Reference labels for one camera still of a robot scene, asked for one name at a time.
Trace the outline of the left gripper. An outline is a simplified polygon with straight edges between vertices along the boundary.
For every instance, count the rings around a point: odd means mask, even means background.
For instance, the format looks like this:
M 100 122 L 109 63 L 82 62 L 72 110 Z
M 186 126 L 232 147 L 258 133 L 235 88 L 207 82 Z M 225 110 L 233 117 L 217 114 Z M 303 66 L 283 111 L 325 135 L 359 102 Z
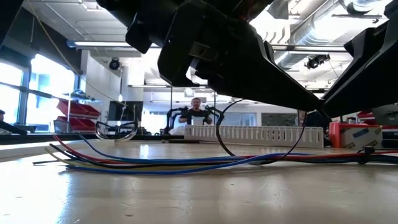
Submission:
M 189 68 L 222 95 L 313 111 L 321 101 L 277 67 L 250 21 L 273 0 L 125 0 L 125 41 L 173 86 L 192 86 Z

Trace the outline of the silver ventilation duct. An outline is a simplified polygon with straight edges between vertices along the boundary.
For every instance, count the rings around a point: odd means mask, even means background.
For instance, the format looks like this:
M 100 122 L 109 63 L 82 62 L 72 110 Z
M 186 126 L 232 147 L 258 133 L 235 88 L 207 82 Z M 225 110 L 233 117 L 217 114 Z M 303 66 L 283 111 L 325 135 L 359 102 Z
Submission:
M 327 0 L 291 34 L 290 45 L 345 44 L 363 30 L 384 22 L 391 0 Z

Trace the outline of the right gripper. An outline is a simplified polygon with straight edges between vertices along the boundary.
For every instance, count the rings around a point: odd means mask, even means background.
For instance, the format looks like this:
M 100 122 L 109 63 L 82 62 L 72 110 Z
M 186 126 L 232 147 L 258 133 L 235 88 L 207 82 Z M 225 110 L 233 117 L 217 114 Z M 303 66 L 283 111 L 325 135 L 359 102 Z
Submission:
M 396 11 L 392 0 L 384 15 Z M 344 48 L 353 60 L 324 95 L 323 112 L 334 118 L 398 102 L 398 19 L 363 30 Z

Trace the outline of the long ceiling light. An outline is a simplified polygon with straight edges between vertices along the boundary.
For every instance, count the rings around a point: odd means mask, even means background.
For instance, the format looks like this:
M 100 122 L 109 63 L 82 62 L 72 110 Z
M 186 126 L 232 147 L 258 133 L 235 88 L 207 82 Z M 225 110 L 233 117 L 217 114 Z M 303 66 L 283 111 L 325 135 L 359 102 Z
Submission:
M 102 42 L 102 41 L 75 41 L 67 40 L 67 45 L 70 48 L 76 49 L 93 49 L 93 48 L 122 48 L 122 49 L 133 49 L 126 42 Z

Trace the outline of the white plastic strip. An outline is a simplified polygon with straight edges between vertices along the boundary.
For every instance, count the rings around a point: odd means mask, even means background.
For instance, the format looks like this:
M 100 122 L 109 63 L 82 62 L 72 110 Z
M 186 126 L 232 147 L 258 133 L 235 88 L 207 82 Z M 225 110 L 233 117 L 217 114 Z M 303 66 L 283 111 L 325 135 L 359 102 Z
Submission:
M 95 148 L 114 145 L 113 140 L 90 139 L 88 142 Z M 61 146 L 57 141 L 0 146 L 0 162 L 46 154 L 45 147 L 49 147 L 50 143 L 57 147 Z M 83 140 L 64 141 L 64 143 L 73 149 L 83 149 L 88 146 Z

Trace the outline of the black monitor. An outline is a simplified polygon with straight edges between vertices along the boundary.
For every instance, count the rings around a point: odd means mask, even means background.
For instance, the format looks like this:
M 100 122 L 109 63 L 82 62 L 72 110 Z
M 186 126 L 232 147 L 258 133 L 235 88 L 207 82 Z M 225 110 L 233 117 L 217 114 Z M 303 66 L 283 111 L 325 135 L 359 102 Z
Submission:
M 108 121 L 141 121 L 143 106 L 143 101 L 111 101 Z

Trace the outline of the black background station frame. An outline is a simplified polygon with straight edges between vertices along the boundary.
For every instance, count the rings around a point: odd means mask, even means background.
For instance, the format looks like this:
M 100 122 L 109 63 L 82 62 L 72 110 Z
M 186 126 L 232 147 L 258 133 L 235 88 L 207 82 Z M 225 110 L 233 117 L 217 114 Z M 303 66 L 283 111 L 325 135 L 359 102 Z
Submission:
M 193 98 L 199 98 L 201 100 L 201 106 L 204 105 L 207 101 L 207 97 L 210 96 L 211 89 L 206 85 L 193 86 L 193 87 L 174 87 L 170 86 L 170 109 L 173 109 L 174 106 L 179 107 L 188 107 L 190 109 L 191 100 Z M 218 118 L 215 103 L 216 103 L 216 93 L 212 92 L 214 97 L 213 106 L 205 106 L 204 108 L 200 108 L 208 113 L 208 115 L 212 118 L 214 122 L 216 118 Z

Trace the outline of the red storage bin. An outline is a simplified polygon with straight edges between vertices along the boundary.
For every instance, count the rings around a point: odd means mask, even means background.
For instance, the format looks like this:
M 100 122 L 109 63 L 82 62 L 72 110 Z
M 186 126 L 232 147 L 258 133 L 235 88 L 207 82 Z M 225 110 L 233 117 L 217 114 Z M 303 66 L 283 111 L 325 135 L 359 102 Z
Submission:
M 75 103 L 73 101 L 69 102 L 67 100 L 59 100 L 57 108 L 65 115 L 72 117 L 82 117 L 97 119 L 100 116 L 100 112 L 90 105 L 83 105 Z
M 93 132 L 95 123 L 90 119 L 58 116 L 53 121 L 55 132 Z

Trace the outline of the clear safety glasses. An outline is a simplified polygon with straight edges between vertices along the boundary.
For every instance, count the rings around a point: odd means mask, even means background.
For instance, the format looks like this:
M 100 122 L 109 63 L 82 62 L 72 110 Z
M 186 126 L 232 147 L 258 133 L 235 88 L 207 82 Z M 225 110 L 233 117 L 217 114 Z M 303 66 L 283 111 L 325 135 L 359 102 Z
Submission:
M 139 129 L 139 122 L 133 121 L 111 126 L 101 121 L 95 124 L 95 134 L 100 140 L 113 140 L 114 142 L 126 142 L 133 139 Z

